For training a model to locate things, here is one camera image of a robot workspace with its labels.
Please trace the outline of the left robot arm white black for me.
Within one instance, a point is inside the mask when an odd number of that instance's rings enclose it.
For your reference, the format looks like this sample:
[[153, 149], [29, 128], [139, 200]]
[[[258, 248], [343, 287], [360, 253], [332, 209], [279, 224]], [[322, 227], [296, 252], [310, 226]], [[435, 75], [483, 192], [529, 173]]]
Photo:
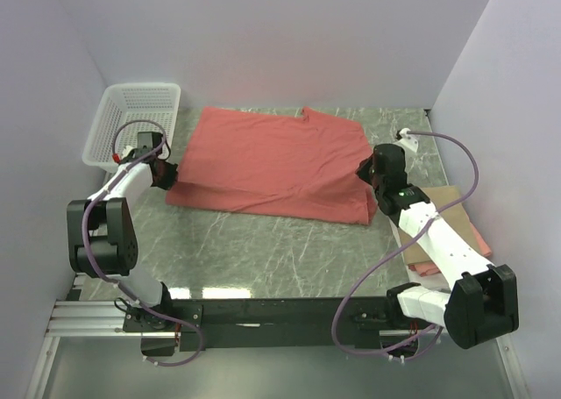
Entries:
[[119, 154], [117, 172], [95, 194], [67, 206], [69, 263], [76, 273], [117, 286], [154, 330], [169, 328], [175, 309], [166, 285], [138, 267], [131, 208], [151, 188], [170, 190], [177, 166], [161, 159], [164, 131], [139, 132], [137, 145]]

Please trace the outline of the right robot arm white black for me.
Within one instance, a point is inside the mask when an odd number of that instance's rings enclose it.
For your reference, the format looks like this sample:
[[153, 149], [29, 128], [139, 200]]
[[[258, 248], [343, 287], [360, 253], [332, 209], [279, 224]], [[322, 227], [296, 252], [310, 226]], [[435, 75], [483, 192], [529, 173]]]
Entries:
[[444, 293], [411, 282], [388, 290], [384, 310], [389, 324], [403, 328], [416, 318], [442, 326], [463, 349], [518, 329], [514, 271], [507, 265], [496, 267], [477, 253], [426, 193], [408, 183], [402, 147], [377, 145], [357, 175], [372, 185], [379, 211], [422, 248], [449, 288]]

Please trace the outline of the red t-shirt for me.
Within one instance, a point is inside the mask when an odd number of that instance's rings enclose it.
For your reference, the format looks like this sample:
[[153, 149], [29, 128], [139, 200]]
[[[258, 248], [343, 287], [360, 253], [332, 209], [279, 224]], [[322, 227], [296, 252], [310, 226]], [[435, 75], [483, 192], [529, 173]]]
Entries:
[[309, 107], [298, 117], [206, 107], [166, 202], [369, 225], [377, 206], [356, 170], [371, 152], [360, 123]]

